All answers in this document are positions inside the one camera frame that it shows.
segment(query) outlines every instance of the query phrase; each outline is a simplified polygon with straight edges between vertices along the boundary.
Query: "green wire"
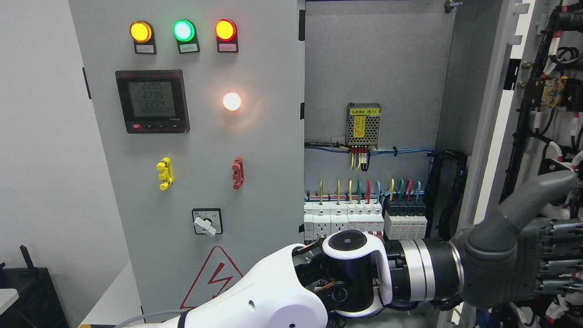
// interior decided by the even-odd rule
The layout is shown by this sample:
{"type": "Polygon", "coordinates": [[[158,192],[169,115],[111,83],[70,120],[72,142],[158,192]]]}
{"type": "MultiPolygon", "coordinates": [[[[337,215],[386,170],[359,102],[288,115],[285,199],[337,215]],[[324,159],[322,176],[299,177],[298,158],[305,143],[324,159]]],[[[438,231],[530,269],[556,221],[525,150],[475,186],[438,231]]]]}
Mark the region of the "green wire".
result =
{"type": "Polygon", "coordinates": [[[399,201],[403,201],[403,188],[405,188],[405,180],[401,179],[401,181],[399,182],[399,201]]]}
{"type": "Polygon", "coordinates": [[[359,196],[359,202],[358,202],[357,204],[360,204],[360,194],[361,194],[362,192],[363,192],[363,191],[362,191],[362,184],[361,184],[361,183],[360,183],[360,181],[359,181],[359,186],[358,186],[358,188],[356,189],[356,194],[359,196]]]}

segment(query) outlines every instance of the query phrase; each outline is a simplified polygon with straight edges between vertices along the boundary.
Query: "gray robotic hand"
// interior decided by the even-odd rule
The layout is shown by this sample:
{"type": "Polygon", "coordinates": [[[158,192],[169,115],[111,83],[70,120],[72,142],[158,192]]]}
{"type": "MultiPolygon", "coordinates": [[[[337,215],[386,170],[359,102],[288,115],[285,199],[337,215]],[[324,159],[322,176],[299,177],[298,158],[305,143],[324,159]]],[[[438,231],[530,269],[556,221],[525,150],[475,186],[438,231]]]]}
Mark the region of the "gray robotic hand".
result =
{"type": "Polygon", "coordinates": [[[538,176],[483,222],[452,238],[465,273],[460,292],[464,301],[487,309],[540,294],[581,290],[570,277],[583,264],[581,220],[535,218],[545,204],[566,195],[576,183],[571,171],[538,176]]]}

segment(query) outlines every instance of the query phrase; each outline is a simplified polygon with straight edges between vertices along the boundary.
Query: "lightning bolt symbol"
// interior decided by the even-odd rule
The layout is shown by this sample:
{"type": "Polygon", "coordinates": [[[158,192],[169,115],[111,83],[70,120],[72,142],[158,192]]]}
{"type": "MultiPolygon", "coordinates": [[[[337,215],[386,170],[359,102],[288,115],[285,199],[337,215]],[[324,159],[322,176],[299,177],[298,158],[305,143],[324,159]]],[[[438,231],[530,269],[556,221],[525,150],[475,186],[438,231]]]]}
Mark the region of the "lightning bolt symbol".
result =
{"type": "Polygon", "coordinates": [[[231,276],[231,277],[226,277],[226,278],[222,278],[222,279],[215,280],[215,278],[217,277],[217,275],[220,273],[220,271],[223,268],[224,268],[224,263],[222,263],[222,262],[219,263],[219,266],[215,270],[215,273],[213,273],[212,277],[210,278],[209,282],[207,283],[207,285],[210,285],[210,284],[214,284],[216,282],[224,281],[223,286],[219,289],[219,292],[216,295],[213,295],[213,298],[219,296],[219,294],[223,291],[223,289],[229,284],[229,282],[231,281],[231,279],[233,279],[233,276],[231,276]]]}

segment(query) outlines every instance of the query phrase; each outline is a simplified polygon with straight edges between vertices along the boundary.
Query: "digital power meter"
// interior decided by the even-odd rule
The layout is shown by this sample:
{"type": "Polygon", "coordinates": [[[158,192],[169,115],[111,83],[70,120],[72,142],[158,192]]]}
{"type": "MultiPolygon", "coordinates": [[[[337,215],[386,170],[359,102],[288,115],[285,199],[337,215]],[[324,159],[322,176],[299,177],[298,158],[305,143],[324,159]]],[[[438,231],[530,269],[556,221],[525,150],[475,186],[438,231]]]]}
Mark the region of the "digital power meter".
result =
{"type": "Polygon", "coordinates": [[[116,71],[128,133],[186,133],[190,130],[182,70],[116,71]]]}

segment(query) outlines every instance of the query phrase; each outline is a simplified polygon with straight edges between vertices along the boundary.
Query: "yellow label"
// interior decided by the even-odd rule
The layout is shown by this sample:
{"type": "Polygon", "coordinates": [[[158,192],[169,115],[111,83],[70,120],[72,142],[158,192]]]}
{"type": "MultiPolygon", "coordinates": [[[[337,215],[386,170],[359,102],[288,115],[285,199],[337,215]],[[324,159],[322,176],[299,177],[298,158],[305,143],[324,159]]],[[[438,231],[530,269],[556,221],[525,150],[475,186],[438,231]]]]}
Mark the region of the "yellow label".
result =
{"type": "Polygon", "coordinates": [[[364,129],[366,128],[366,117],[357,116],[354,118],[354,138],[364,138],[364,129]]]}
{"type": "Polygon", "coordinates": [[[350,115],[378,115],[378,108],[353,108],[350,109],[350,115]]]}

